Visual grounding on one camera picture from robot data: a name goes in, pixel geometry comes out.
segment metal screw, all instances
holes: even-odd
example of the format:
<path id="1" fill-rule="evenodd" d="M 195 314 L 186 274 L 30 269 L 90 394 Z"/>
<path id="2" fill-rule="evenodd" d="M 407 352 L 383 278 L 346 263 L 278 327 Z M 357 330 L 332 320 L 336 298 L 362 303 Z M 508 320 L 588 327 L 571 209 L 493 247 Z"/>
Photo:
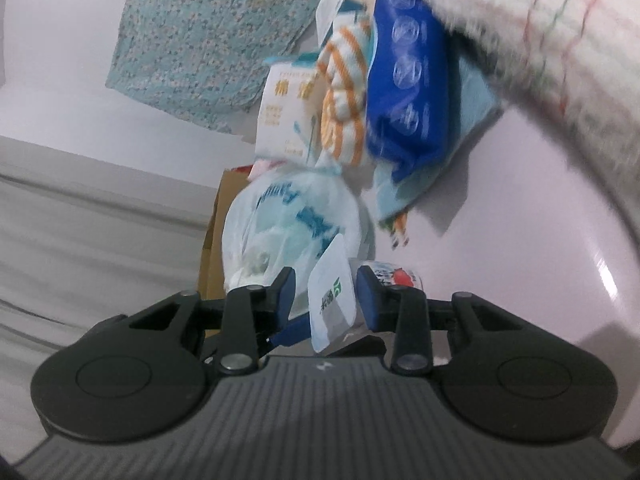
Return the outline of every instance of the metal screw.
<path id="1" fill-rule="evenodd" d="M 245 354 L 229 354 L 220 359 L 220 365 L 231 372 L 239 372 L 249 368 L 254 361 Z"/>
<path id="2" fill-rule="evenodd" d="M 426 368 L 429 365 L 429 360 L 421 354 L 405 354 L 398 358 L 396 364 L 398 364 L 402 370 L 415 372 Z"/>

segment light blue cloth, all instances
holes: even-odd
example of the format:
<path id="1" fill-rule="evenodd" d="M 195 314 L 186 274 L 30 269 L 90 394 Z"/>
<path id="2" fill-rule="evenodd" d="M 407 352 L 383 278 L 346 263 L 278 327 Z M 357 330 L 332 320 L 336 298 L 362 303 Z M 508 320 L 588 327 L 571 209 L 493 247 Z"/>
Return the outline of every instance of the light blue cloth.
<path id="1" fill-rule="evenodd" d="M 106 85 L 207 128 L 248 110 L 320 0 L 127 0 Z"/>
<path id="2" fill-rule="evenodd" d="M 411 205 L 429 189 L 436 178 L 471 134 L 479 133 L 500 113 L 500 101 L 487 84 L 480 69 L 465 55 L 456 41 L 450 42 L 449 57 L 449 145 L 446 160 L 436 166 L 415 171 L 397 184 L 391 174 L 394 165 L 380 160 L 373 173 L 376 190 L 374 219 L 383 221 Z"/>

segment rolled towel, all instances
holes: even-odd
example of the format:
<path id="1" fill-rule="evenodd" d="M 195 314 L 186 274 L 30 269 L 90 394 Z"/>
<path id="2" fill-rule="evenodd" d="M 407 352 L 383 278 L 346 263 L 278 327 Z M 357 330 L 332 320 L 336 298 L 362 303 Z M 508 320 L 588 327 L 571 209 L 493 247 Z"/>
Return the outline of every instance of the rolled towel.
<path id="1" fill-rule="evenodd" d="M 329 83 L 322 104 L 322 147 L 341 164 L 359 166 L 366 160 L 366 92 L 371 28 L 369 20 L 334 32 L 320 56 L 318 71 Z"/>

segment white cloth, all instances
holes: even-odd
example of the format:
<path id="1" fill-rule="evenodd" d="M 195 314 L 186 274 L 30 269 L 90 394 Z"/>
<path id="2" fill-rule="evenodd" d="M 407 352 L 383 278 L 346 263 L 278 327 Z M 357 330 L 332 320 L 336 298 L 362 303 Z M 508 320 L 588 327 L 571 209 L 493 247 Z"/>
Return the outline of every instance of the white cloth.
<path id="1" fill-rule="evenodd" d="M 570 127 L 640 234 L 640 0 L 426 0 Z"/>

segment cardboard box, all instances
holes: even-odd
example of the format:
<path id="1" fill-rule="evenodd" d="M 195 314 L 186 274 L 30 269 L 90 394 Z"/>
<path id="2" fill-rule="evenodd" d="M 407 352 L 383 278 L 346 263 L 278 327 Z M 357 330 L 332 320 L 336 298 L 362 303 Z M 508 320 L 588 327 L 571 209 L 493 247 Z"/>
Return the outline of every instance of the cardboard box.
<path id="1" fill-rule="evenodd" d="M 218 194 L 213 205 L 207 234 L 200 256 L 198 292 L 203 300 L 220 300 L 225 297 L 225 276 L 222 271 L 222 229 L 231 203 L 249 182 L 247 173 L 226 170 L 220 179 Z"/>
<path id="2" fill-rule="evenodd" d="M 362 0 L 320 0 L 316 9 L 318 46 L 324 46 L 334 28 L 355 23 L 357 14 L 363 12 L 364 8 Z"/>

